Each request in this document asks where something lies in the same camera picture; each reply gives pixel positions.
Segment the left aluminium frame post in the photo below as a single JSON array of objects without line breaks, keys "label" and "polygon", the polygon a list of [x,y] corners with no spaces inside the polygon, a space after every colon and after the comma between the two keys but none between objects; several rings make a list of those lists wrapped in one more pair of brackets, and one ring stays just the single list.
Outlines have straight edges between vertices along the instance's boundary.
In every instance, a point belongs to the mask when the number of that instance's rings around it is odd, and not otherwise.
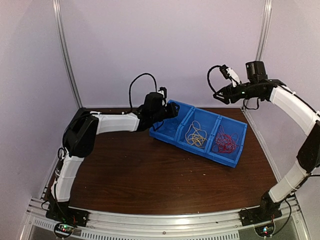
[{"label": "left aluminium frame post", "polygon": [[57,35],[58,35],[61,53],[62,53],[62,60],[66,70],[67,78],[70,84],[71,92],[75,100],[76,106],[78,108],[82,108],[83,104],[82,104],[78,86],[75,80],[71,58],[70,58],[70,54],[67,46],[67,39],[65,35],[63,16],[61,11],[61,3],[59,0],[53,0],[52,6],[53,6],[53,13],[54,13],[54,18],[56,22],[56,27],[57,27]]}]

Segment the blue bin far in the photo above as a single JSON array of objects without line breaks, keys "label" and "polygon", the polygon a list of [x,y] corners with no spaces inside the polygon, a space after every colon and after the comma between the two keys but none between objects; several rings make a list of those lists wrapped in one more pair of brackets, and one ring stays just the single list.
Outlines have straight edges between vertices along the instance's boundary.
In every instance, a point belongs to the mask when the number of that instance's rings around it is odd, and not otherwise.
[{"label": "blue bin far", "polygon": [[168,144],[177,143],[178,134],[182,124],[195,108],[193,105],[170,99],[168,103],[177,103],[180,106],[177,117],[165,119],[163,122],[157,122],[153,128],[149,129],[149,136]]}]

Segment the blue bin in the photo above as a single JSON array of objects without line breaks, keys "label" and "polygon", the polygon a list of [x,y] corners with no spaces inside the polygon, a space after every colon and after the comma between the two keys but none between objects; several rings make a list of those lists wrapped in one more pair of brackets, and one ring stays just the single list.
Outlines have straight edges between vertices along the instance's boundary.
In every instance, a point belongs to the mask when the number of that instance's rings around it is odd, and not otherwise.
[{"label": "blue bin", "polygon": [[220,120],[219,114],[194,108],[180,128],[176,146],[204,157]]},{"label": "blue bin", "polygon": [[222,116],[206,151],[208,159],[235,168],[242,154],[248,125]]},{"label": "blue bin", "polygon": [[170,99],[168,103],[177,103],[180,106],[177,117],[165,119],[163,122],[157,122],[153,128],[149,129],[149,136],[168,144],[177,143],[178,134],[182,124],[195,108],[193,105]]}]

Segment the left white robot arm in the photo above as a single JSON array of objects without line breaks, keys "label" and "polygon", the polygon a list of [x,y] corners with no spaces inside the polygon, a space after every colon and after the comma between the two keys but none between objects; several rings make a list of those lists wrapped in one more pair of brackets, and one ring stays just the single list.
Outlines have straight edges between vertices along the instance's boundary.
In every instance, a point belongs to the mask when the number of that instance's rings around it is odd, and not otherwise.
[{"label": "left white robot arm", "polygon": [[69,208],[70,193],[79,167],[94,149],[97,135],[143,132],[155,123],[177,117],[179,110],[176,102],[166,101],[164,89],[147,94],[144,103],[133,112],[103,114],[80,108],[62,136],[54,182],[47,196],[49,206],[46,217],[69,225],[84,225],[88,214],[86,211],[76,213]]}]

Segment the right aluminium frame post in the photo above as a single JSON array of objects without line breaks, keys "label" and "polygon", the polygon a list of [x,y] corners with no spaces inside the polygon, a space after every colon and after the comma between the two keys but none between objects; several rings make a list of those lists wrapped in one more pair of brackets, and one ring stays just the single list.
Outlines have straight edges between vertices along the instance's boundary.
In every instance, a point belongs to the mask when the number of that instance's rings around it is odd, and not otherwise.
[{"label": "right aluminium frame post", "polygon": [[264,1],[264,8],[262,12],[262,22],[258,40],[258,46],[255,56],[255,61],[246,64],[247,76],[251,83],[258,84],[260,80],[267,78],[265,66],[262,62],[263,53],[265,50],[270,24],[272,17],[272,0]]}]

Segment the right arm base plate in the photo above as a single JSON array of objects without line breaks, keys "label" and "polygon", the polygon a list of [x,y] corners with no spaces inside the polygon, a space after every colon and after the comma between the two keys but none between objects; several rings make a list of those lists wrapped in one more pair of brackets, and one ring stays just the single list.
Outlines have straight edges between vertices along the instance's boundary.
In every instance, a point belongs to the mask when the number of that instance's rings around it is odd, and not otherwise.
[{"label": "right arm base plate", "polygon": [[239,219],[242,226],[256,225],[264,222],[270,222],[282,216],[282,212],[277,209],[273,212],[263,212],[260,206],[254,208],[242,208],[239,212]]}]

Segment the blue bin near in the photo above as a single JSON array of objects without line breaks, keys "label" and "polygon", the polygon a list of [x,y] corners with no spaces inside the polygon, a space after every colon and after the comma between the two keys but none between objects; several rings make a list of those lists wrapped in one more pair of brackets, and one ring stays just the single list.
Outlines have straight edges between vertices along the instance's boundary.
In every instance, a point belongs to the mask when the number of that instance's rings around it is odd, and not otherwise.
[{"label": "blue bin near", "polygon": [[206,151],[208,159],[235,168],[242,154],[248,125],[222,116]]}]

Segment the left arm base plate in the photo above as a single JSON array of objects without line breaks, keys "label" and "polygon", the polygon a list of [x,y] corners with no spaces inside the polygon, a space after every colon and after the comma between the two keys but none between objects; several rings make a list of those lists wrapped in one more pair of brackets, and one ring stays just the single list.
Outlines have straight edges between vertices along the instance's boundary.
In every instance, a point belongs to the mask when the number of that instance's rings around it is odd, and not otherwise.
[{"label": "left arm base plate", "polygon": [[45,217],[57,222],[65,223],[76,227],[86,227],[89,219],[89,212],[75,208],[68,208],[64,214],[59,209],[46,211]]}]

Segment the blue bin middle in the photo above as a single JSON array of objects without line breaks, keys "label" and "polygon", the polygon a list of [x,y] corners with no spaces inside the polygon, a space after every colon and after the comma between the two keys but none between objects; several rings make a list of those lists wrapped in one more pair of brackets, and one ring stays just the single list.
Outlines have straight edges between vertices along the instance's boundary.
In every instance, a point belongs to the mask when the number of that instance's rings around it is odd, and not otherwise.
[{"label": "blue bin middle", "polygon": [[219,114],[194,108],[180,128],[176,146],[204,157],[220,120]]}]

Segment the front aluminium rail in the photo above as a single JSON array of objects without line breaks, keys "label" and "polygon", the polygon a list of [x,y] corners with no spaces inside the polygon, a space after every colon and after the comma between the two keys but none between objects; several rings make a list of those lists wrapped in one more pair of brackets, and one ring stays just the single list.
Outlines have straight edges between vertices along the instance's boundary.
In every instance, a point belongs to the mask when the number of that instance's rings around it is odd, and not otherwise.
[{"label": "front aluminium rail", "polygon": [[[311,240],[304,216],[295,197],[288,200],[290,207],[284,202],[280,210],[282,216],[255,225],[244,226],[239,212],[244,208],[210,213],[178,214],[178,215],[146,215],[122,214],[87,210],[73,207],[76,210],[88,212],[85,227],[78,226],[66,240]],[[22,230],[18,240],[36,239],[36,230],[44,233],[50,240],[59,240],[54,234],[57,221],[46,218],[43,199],[31,198]],[[259,236],[256,231],[261,225],[274,223],[275,231],[272,237]]]}]

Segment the aluminium frame post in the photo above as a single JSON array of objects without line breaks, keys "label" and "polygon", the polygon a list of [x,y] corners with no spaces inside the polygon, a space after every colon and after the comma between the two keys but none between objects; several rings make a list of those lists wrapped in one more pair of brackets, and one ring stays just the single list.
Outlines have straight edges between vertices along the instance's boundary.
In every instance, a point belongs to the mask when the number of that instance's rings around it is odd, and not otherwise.
[{"label": "aluminium frame post", "polygon": [[56,22],[56,27],[57,27],[57,35],[58,35],[61,53],[62,53],[62,60],[66,70],[67,78],[70,84],[71,92],[75,100],[76,106],[78,108],[82,108],[83,104],[82,104],[78,86],[75,80],[71,58],[70,58],[70,54],[67,46],[67,39],[65,35],[63,16],[61,11],[61,3],[59,0],[53,0],[52,6],[53,6],[53,13],[54,13],[54,18]]},{"label": "aluminium frame post", "polygon": [[263,53],[265,50],[270,24],[272,17],[272,0],[264,1],[264,8],[262,12],[262,22],[258,40],[258,46],[255,56],[255,61],[246,64],[247,76],[251,83],[258,84],[260,80],[267,78],[265,66],[262,62]]}]

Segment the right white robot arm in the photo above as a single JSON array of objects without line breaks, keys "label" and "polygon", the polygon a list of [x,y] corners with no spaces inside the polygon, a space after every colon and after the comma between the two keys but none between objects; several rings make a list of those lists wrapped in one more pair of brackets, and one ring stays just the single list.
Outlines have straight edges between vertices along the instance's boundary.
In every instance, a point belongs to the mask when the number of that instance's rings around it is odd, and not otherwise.
[{"label": "right white robot arm", "polygon": [[297,191],[311,177],[313,170],[320,166],[320,113],[298,97],[285,83],[279,79],[270,79],[262,61],[247,62],[245,67],[248,79],[245,83],[226,65],[211,67],[212,70],[219,69],[223,77],[231,81],[219,90],[213,88],[213,98],[226,105],[252,98],[268,101],[291,117],[306,135],[293,167],[262,195],[260,206],[255,209],[258,219],[266,221],[291,193]]}]

